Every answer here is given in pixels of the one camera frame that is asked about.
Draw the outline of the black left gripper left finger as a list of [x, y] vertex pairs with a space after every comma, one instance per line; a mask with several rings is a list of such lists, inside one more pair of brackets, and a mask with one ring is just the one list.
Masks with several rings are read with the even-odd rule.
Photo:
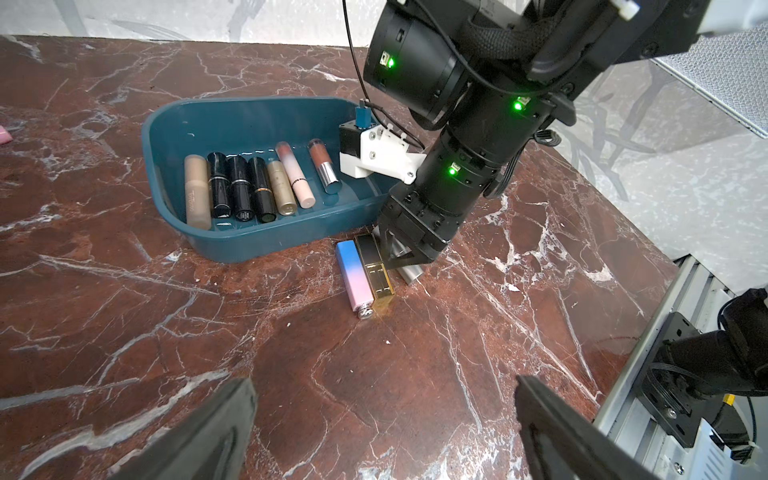
[[252, 381], [231, 379], [112, 477], [237, 479], [256, 412], [257, 393]]

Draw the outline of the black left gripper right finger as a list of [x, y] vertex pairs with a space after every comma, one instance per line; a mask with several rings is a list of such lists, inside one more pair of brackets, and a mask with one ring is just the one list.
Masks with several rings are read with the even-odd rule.
[[516, 380], [515, 407], [532, 478], [654, 477], [538, 378], [519, 375]]

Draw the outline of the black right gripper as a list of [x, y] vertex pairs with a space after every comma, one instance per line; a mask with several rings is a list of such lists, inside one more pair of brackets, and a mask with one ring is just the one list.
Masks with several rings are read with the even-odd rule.
[[378, 217], [384, 265], [398, 269], [434, 262], [461, 224], [461, 216], [438, 213], [418, 197], [391, 191]]

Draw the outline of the silver grey lipstick tube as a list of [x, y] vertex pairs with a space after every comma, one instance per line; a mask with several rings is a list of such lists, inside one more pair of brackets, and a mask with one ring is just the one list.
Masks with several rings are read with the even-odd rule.
[[408, 265], [397, 268], [396, 271], [407, 285], [413, 284], [424, 273], [424, 270], [420, 265]]

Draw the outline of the pink clear lip gloss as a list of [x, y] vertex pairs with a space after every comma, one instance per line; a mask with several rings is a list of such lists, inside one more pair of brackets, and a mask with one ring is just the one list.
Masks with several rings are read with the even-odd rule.
[[308, 151], [324, 191], [328, 195], [338, 194], [342, 185], [333, 169], [333, 163], [324, 142], [319, 138], [312, 139], [308, 143]]

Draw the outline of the beige slim lipstick tube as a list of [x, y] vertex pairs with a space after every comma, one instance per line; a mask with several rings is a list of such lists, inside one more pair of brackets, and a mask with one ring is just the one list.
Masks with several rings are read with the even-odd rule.
[[279, 214], [282, 216], [295, 215], [298, 206], [282, 162], [272, 158], [266, 163], [266, 167]]

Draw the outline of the pale pink lipstick tube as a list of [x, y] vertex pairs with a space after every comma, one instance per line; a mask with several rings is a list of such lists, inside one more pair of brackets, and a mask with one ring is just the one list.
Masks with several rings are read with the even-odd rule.
[[275, 151], [285, 168], [300, 207], [302, 209], [314, 207], [316, 203], [315, 196], [291, 146], [287, 142], [281, 141], [276, 145]]

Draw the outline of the teal plastic storage box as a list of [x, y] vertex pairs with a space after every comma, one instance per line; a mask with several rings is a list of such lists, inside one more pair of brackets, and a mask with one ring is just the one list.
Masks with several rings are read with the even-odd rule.
[[[161, 217], [203, 257], [239, 263], [375, 223], [395, 185], [372, 174], [339, 174], [339, 193], [325, 192], [308, 144], [321, 140], [339, 163], [341, 124], [355, 118], [355, 103], [337, 97], [258, 97], [183, 100], [160, 108], [144, 122], [141, 141], [154, 204]], [[316, 203], [263, 221], [260, 202], [274, 199], [277, 186], [255, 163], [277, 160], [276, 145], [291, 146]], [[209, 229], [187, 222], [185, 159], [200, 155], [211, 179], [210, 201], [224, 200], [231, 213]]]

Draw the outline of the beige nude lipstick tube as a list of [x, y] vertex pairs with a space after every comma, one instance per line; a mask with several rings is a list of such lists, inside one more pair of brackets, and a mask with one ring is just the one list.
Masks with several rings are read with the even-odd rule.
[[208, 163], [200, 155], [184, 159], [186, 223], [210, 230], [212, 226]]

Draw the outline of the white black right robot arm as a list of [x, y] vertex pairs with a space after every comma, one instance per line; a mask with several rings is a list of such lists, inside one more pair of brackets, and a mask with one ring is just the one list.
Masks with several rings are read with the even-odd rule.
[[763, 1], [390, 1], [363, 70], [439, 136], [378, 226], [386, 266], [433, 262], [480, 197], [503, 192], [526, 144], [576, 121], [608, 67], [686, 52], [702, 35], [753, 28]]

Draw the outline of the blue pink lipstick tube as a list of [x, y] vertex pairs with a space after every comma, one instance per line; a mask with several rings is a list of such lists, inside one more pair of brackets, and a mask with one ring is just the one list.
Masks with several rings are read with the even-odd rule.
[[335, 251], [352, 311], [361, 320], [370, 318], [374, 297], [355, 242], [341, 241]]

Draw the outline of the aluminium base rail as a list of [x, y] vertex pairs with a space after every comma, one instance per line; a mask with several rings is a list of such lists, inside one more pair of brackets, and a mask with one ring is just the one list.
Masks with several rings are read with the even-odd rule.
[[695, 257], [594, 422], [658, 479], [767, 476], [767, 289], [737, 295]]

